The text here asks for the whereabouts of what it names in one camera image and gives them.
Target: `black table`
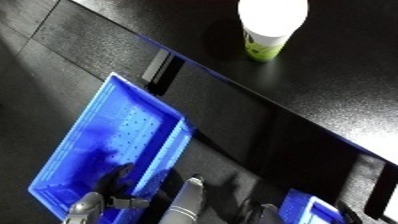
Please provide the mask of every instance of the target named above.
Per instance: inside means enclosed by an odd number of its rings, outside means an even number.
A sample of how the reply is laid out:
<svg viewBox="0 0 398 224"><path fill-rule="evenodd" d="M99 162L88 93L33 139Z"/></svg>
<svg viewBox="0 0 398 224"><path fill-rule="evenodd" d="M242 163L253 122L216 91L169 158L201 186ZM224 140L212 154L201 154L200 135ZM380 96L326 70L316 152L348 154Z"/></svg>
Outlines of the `black table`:
<svg viewBox="0 0 398 224"><path fill-rule="evenodd" d="M269 63L246 56L236 0L74 1L398 164L398 1L310 1Z"/></svg>

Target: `cup lid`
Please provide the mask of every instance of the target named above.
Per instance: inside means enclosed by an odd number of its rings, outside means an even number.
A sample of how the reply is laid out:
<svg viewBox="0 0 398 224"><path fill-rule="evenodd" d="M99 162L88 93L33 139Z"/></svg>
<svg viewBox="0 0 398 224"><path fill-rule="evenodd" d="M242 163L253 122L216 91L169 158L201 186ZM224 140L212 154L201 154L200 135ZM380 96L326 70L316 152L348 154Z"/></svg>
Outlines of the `cup lid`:
<svg viewBox="0 0 398 224"><path fill-rule="evenodd" d="M290 35L307 17L307 0L240 0L243 26L262 36Z"/></svg>

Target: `blue bin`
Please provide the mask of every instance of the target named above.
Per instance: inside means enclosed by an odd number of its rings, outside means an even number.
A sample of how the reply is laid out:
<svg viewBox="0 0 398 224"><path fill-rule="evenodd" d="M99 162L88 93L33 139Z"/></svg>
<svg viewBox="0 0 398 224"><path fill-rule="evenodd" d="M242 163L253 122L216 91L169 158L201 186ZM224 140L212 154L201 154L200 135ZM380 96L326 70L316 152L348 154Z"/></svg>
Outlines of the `blue bin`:
<svg viewBox="0 0 398 224"><path fill-rule="evenodd" d="M344 224L342 215L335 207L295 189L289 191L279 215L286 224Z"/></svg>
<svg viewBox="0 0 398 224"><path fill-rule="evenodd" d="M116 73L105 81L29 192L59 219L114 167L133 163L128 194L150 200L194 128L173 108ZM143 209L107 210L101 224L136 223Z"/></svg>

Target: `paper cup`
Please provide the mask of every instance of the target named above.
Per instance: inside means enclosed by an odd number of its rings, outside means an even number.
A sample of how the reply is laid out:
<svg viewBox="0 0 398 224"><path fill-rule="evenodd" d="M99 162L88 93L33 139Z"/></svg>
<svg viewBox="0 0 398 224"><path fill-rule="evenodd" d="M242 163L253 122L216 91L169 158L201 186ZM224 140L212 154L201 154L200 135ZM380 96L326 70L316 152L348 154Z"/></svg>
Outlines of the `paper cup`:
<svg viewBox="0 0 398 224"><path fill-rule="evenodd" d="M240 0L246 51L261 62L273 59L305 21L307 0Z"/></svg>

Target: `black surface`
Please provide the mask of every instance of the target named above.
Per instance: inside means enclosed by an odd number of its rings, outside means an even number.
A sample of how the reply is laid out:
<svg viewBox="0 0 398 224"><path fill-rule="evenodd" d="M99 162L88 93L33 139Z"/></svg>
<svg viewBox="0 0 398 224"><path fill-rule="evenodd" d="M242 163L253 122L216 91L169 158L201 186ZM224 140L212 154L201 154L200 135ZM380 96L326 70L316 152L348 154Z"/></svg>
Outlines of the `black surface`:
<svg viewBox="0 0 398 224"><path fill-rule="evenodd" d="M1 0L0 21L31 37L58 0Z"/></svg>
<svg viewBox="0 0 398 224"><path fill-rule="evenodd" d="M131 32L62 0L33 39L95 76L129 74L138 83L158 48Z"/></svg>
<svg viewBox="0 0 398 224"><path fill-rule="evenodd" d="M0 74L10 65L27 39L0 22Z"/></svg>
<svg viewBox="0 0 398 224"><path fill-rule="evenodd" d="M74 1L398 163L397 1L311 1L266 64L243 52L236 0Z"/></svg>
<svg viewBox="0 0 398 224"><path fill-rule="evenodd" d="M280 189L334 203L358 152L304 119L185 64L161 99L184 113L201 140Z"/></svg>

